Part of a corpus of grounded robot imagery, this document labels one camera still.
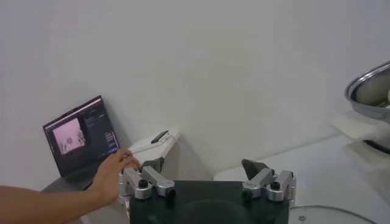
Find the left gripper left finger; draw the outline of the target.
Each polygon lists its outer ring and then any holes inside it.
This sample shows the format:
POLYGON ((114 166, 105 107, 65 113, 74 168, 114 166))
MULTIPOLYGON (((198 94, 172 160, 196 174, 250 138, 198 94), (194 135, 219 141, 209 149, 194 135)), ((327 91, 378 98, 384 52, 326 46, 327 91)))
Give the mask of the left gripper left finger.
POLYGON ((173 180, 165 178, 160 172, 164 158, 145 161, 140 170, 128 167, 120 171, 118 177, 119 195, 147 200, 155 189, 158 196, 172 198, 176 196, 176 186, 173 180))

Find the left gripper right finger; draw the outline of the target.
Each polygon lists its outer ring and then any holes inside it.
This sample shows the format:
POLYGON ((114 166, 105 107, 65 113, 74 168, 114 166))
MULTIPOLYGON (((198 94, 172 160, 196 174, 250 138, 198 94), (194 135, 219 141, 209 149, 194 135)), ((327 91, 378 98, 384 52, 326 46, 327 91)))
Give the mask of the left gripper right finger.
POLYGON ((265 163, 243 159, 241 165, 248 180, 242 184, 244 201, 266 197, 270 201, 295 201, 296 176, 293 172, 283 170, 279 174, 265 163))

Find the person's bare hand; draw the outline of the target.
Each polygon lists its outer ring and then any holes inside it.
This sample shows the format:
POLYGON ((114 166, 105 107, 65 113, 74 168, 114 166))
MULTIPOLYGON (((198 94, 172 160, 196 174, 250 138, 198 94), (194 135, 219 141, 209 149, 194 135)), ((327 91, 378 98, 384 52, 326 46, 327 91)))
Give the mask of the person's bare hand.
POLYGON ((90 190, 97 194, 104 205, 109 205, 117 199, 119 173, 128 167, 135 170, 140 168, 140 162, 128 149, 117 150, 99 166, 90 190))

